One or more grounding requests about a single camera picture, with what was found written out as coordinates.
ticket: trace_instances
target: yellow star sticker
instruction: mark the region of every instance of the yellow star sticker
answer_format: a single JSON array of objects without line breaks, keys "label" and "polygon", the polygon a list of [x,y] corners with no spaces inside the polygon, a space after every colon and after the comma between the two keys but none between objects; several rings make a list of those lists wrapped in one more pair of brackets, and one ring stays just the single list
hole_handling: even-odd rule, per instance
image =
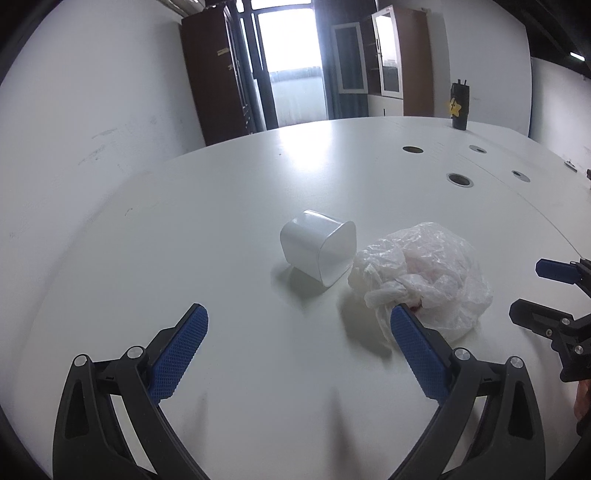
[{"label": "yellow star sticker", "polygon": [[452,98],[452,101],[449,102],[449,114],[453,116],[460,116],[460,110],[462,106],[456,102],[455,98]]}]

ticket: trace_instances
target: brown cabinet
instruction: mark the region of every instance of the brown cabinet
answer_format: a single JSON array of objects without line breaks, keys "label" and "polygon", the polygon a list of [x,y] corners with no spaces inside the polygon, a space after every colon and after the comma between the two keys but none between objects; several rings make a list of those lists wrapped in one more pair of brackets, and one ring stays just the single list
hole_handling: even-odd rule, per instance
[{"label": "brown cabinet", "polygon": [[234,31],[223,5],[181,22],[187,74],[206,145],[254,132]]},{"label": "brown cabinet", "polygon": [[405,116],[433,116],[427,14],[384,5],[361,22],[370,94],[402,101]]}]

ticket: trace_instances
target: plastic bag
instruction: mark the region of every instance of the plastic bag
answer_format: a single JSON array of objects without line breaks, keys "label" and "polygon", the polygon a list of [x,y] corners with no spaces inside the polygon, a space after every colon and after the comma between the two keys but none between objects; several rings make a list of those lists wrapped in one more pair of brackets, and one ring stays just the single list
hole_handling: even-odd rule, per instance
[{"label": "plastic bag", "polygon": [[390,314],[399,303],[448,342],[468,333],[492,303],[474,248],[431,222],[392,233],[358,252],[349,285],[375,309],[392,344]]}]

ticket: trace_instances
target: table surface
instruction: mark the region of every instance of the table surface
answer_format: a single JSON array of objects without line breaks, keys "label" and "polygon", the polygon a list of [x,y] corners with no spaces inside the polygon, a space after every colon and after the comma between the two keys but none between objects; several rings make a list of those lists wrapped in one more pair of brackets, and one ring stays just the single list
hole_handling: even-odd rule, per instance
[{"label": "table surface", "polygon": [[[474,186],[452,184],[452,172]],[[147,345],[197,302],[209,312],[209,333],[161,406],[212,479],[388,478],[436,403],[401,354],[384,346],[347,275],[325,290],[285,262],[281,227],[312,209],[353,220],[358,248],[424,221],[476,248],[495,297],[454,346],[486,361],[524,359],[550,473],[577,440],[576,387],[559,381],[549,342],[514,326],[508,310],[524,298],[575,318],[589,312],[579,289],[534,272],[542,257],[591,257],[589,203],[583,175],[534,141],[473,122],[460,132],[443,119],[297,125],[168,161],[127,182],[66,255],[23,351],[15,427],[49,471],[72,359],[82,352],[94,361],[118,358]],[[475,414],[468,432],[477,421]],[[145,465],[129,421],[122,422]]]}]

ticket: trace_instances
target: doorway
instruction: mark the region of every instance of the doorway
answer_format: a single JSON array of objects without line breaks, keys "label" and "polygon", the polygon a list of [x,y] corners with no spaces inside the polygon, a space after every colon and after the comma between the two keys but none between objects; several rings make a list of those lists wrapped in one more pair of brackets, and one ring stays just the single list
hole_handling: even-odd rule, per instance
[{"label": "doorway", "polygon": [[267,129],[327,120],[311,0],[238,0]]}]

